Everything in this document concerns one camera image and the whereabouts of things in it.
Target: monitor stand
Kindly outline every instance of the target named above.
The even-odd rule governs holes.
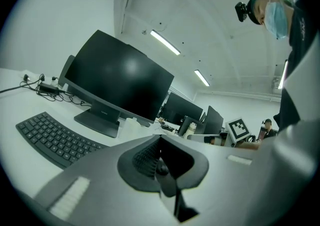
[[[120,111],[94,100],[91,108],[76,115],[74,120],[103,135],[116,138],[119,116]]]

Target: power adapter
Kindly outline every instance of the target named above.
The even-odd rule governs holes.
[[[39,91],[43,92],[43,93],[48,93],[48,94],[53,94],[58,96],[60,93],[60,90],[58,87],[49,85],[49,84],[45,84],[45,83],[41,83],[39,85]]]

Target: wall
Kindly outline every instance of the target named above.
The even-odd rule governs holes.
[[[114,36],[114,0],[18,0],[0,37],[0,67],[59,76],[96,31]]]
[[[273,116],[279,113],[279,102],[198,93],[194,104],[203,108],[205,112],[208,111],[209,106],[213,107],[223,117],[223,126],[225,122],[242,117],[249,131],[256,137],[258,137],[262,121],[265,119],[271,119],[273,129],[279,129],[273,119]]]

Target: desk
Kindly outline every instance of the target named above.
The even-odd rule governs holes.
[[[0,90],[19,86],[24,73],[25,71],[0,68]],[[31,81],[39,78],[39,74],[32,72],[27,74],[32,76]],[[49,80],[45,82],[50,84],[51,76],[47,79]],[[48,181],[63,171],[31,147],[16,129],[16,124],[36,114],[47,112],[67,128],[103,145],[114,146],[127,141],[119,138],[125,122],[123,119],[119,120],[117,138],[108,137],[74,121],[74,116],[87,109],[88,107],[71,102],[48,101],[27,88],[0,94],[0,159],[4,171],[15,188],[33,198]],[[164,134],[159,123],[154,123],[148,128],[142,126],[134,139],[152,134]]]

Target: keyboard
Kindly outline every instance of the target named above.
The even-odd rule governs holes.
[[[61,169],[107,147],[70,130],[46,112],[28,118],[15,127],[37,152]]]

